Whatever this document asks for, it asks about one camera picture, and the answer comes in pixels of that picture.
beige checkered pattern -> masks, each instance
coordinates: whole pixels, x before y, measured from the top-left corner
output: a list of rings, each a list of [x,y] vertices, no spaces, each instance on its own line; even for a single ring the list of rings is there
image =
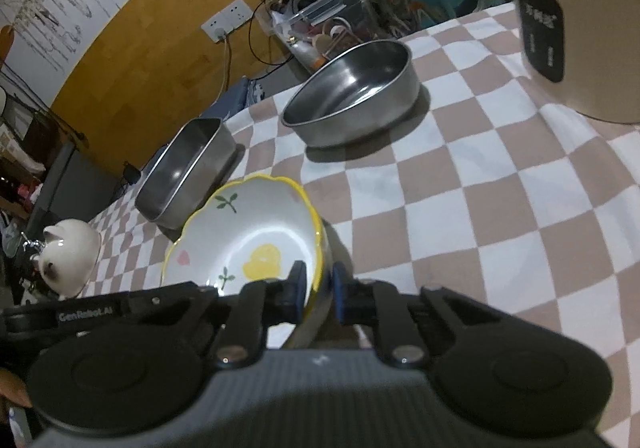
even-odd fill
[[[303,184],[357,277],[439,283],[591,346],[614,393],[600,431],[640,447],[640,133],[550,101],[524,69],[513,5],[406,39],[425,89],[366,143],[309,152],[278,121],[295,88],[231,118],[233,178]],[[133,193],[93,223],[84,295],[154,287],[169,245]]]

power cord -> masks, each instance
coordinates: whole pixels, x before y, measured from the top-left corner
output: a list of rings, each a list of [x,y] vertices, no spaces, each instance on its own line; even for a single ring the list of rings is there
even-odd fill
[[[265,62],[263,59],[261,59],[257,54],[255,54],[254,51],[254,47],[251,44],[251,28],[254,25],[254,19],[255,19],[255,15],[258,12],[258,10],[260,9],[260,6],[262,6],[263,4],[266,3],[266,0],[260,1],[260,4],[258,4],[254,10],[254,12],[251,14],[251,19],[249,19],[249,32],[248,32],[248,41],[249,41],[249,51],[251,51],[251,54],[254,55],[254,58],[258,61],[261,62],[262,64],[265,64],[267,66],[279,66],[280,63],[272,63],[272,62]]]
[[[229,77],[230,77],[230,73],[231,73],[231,44],[229,43],[229,36],[226,34],[225,30],[218,30],[221,35],[216,34],[218,36],[218,38],[223,38],[225,40],[225,73],[222,77],[222,84],[220,85],[220,91],[218,91],[218,96],[216,96],[216,101],[217,102],[220,97],[222,96],[222,93],[225,92],[228,87],[229,87]]]
[[[284,66],[292,58],[293,58],[293,55],[290,54],[289,56],[287,56],[287,59],[284,62],[281,62],[281,63],[277,64],[276,67],[274,67],[273,69],[271,69],[267,73],[263,74],[262,76],[258,76],[258,78],[250,78],[249,80],[262,80],[263,78],[267,78],[271,73],[273,73],[274,71],[277,71],[278,69],[280,69],[280,67]]]

stainless steel bowl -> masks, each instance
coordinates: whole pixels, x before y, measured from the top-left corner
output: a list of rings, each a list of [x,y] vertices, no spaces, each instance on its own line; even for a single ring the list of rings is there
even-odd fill
[[[179,230],[210,196],[236,153],[218,118],[188,121],[162,153],[136,197],[148,221]]]
[[[411,110],[419,92],[411,50],[397,40],[373,40],[309,78],[281,120],[309,147],[336,147],[390,126]]]

beige appliance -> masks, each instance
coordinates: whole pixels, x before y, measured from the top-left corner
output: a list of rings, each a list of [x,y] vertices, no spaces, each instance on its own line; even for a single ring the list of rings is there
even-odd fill
[[[640,0],[516,0],[524,60],[557,101],[640,121]]]

white ceramic cat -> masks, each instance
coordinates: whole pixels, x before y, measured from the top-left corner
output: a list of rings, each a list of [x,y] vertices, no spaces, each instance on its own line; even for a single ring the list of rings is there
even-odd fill
[[[100,253],[100,234],[84,221],[65,219],[44,228],[44,242],[27,241],[40,250],[31,256],[43,280],[59,295],[72,298],[86,284]]]

